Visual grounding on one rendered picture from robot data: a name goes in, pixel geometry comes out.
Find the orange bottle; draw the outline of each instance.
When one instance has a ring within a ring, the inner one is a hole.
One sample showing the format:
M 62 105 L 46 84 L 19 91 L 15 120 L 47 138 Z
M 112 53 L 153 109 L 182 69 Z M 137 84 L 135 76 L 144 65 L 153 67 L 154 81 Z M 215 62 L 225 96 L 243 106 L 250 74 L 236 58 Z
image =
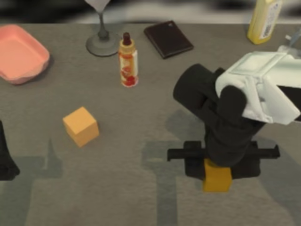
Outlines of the orange bottle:
M 134 41 L 129 33 L 123 34 L 118 51 L 121 84 L 133 87 L 138 84 L 138 57 Z

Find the orange block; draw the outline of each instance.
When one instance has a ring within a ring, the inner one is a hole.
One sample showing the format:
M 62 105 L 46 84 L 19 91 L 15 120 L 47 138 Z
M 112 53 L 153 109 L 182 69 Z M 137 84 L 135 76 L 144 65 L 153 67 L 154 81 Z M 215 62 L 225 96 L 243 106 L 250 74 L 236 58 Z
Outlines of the orange block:
M 204 159 L 204 164 L 203 191 L 228 192 L 232 184 L 231 168 L 217 166 L 209 159 Z
M 97 121 L 84 107 L 64 117 L 63 123 L 67 133 L 79 147 L 99 135 Z

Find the bottle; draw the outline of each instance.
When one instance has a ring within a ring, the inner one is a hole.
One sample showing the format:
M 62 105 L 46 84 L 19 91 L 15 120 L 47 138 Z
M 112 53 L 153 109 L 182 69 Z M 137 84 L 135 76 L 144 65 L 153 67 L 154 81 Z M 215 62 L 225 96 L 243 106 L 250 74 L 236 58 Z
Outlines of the bottle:
M 128 32 L 123 34 L 123 40 L 120 41 L 118 56 L 121 84 L 134 87 L 138 84 L 138 57 L 135 43 Z
M 257 0 L 248 31 L 248 39 L 256 45 L 270 40 L 283 0 Z

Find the wallet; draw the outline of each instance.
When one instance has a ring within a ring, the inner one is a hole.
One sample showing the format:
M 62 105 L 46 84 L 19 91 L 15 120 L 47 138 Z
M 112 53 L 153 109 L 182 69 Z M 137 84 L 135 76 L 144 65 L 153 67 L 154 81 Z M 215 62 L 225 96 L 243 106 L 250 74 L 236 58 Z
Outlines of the wallet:
M 144 33 L 163 59 L 194 48 L 174 21 L 149 26 Z

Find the pink bowl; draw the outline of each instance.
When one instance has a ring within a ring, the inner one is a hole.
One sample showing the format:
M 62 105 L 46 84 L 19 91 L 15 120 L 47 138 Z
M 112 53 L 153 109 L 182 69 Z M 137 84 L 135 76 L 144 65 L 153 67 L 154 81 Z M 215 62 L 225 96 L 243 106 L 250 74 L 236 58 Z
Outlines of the pink bowl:
M 0 77 L 18 85 L 42 71 L 49 63 L 48 50 L 17 25 L 0 27 Z

